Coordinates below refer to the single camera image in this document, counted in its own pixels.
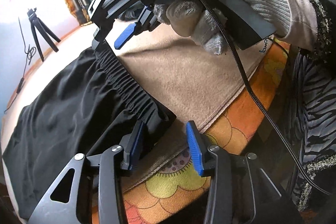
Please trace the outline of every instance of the hand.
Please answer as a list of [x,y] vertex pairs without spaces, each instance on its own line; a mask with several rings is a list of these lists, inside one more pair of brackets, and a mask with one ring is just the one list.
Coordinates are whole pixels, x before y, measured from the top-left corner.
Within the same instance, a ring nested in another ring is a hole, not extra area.
[[[244,1],[265,20],[275,25],[278,38],[288,35],[293,21],[293,11],[290,9],[288,0]],[[191,36],[196,44],[202,45],[207,51],[221,54],[227,50],[227,45],[208,12],[202,11],[201,4],[194,0],[176,0],[170,6],[156,4],[154,7],[158,21],[171,24],[175,32],[183,37]],[[225,22],[224,15],[220,14],[220,17],[222,22]],[[310,44],[305,46],[304,48],[310,50]]]

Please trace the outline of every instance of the orange tablecloth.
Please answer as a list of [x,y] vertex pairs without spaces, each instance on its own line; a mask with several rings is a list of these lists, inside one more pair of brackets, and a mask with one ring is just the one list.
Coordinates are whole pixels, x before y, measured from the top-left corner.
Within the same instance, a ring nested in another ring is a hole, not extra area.
[[[279,43],[289,51],[289,44]],[[286,61],[287,55],[272,45],[250,80],[255,94],[267,109],[279,86]],[[244,89],[205,134],[213,143],[238,155],[253,137],[263,117]],[[210,178],[198,176],[189,149],[186,149],[148,180],[124,193],[128,222],[158,223],[190,204],[209,185]],[[93,210],[92,221],[99,223],[97,208]]]

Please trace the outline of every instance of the white glove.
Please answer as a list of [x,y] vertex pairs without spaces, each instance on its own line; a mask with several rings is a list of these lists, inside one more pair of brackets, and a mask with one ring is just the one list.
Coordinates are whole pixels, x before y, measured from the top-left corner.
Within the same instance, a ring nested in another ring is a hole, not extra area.
[[[300,7],[298,7],[298,5],[295,7],[296,10],[293,11],[288,0],[244,1],[249,3],[251,7],[266,21],[272,23],[276,27],[276,36],[278,38],[285,38],[289,35],[294,21],[300,21],[301,25],[307,24],[304,22],[306,19],[306,17],[304,17],[304,12],[299,9]],[[196,44],[202,45],[207,51],[215,54],[226,52],[227,45],[225,44],[222,36],[219,34],[215,23],[210,18],[208,12],[202,12],[202,10],[203,7],[200,3],[190,0],[176,0],[169,7],[167,5],[160,4],[156,4],[154,7],[154,13],[157,16],[158,21],[161,23],[171,24],[172,28],[178,35],[183,37],[191,36],[192,40]],[[308,17],[310,15],[309,19],[311,20],[309,23],[310,25],[313,25],[309,30],[314,30],[315,26],[317,28],[317,23],[315,11],[312,5],[307,11]],[[221,15],[221,20],[222,22],[225,21],[223,15]],[[314,34],[309,34],[308,36],[311,36],[312,39],[314,39]],[[308,43],[307,41],[304,41],[301,44],[299,42],[296,45],[312,50],[311,41]]]

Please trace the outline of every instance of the black shorts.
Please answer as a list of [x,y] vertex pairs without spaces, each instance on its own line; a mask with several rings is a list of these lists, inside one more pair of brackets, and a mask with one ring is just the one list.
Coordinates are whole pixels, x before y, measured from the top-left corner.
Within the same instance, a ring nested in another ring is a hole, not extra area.
[[132,78],[110,46],[84,50],[23,108],[3,154],[21,218],[76,153],[104,152],[147,125],[145,145],[158,141],[176,116]]

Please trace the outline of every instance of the black tripod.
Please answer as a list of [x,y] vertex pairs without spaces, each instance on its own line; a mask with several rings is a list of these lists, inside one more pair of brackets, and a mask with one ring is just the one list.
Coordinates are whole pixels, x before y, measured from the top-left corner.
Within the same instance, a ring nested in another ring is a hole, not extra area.
[[43,53],[41,51],[39,41],[37,39],[35,28],[37,28],[37,30],[43,36],[45,41],[50,45],[50,47],[55,52],[58,52],[58,48],[56,47],[56,45],[54,44],[54,42],[50,39],[50,37],[48,35],[50,35],[57,42],[60,42],[61,40],[43,23],[43,21],[41,19],[39,19],[37,17],[35,12],[36,12],[36,8],[34,8],[34,10],[29,9],[28,12],[27,12],[27,15],[28,15],[28,18],[29,18],[29,21],[30,21],[31,32],[32,32],[33,37],[34,37],[34,41],[35,41],[35,44],[36,44],[37,51],[39,52],[39,55],[40,55],[41,60],[43,62],[44,57],[43,57]]

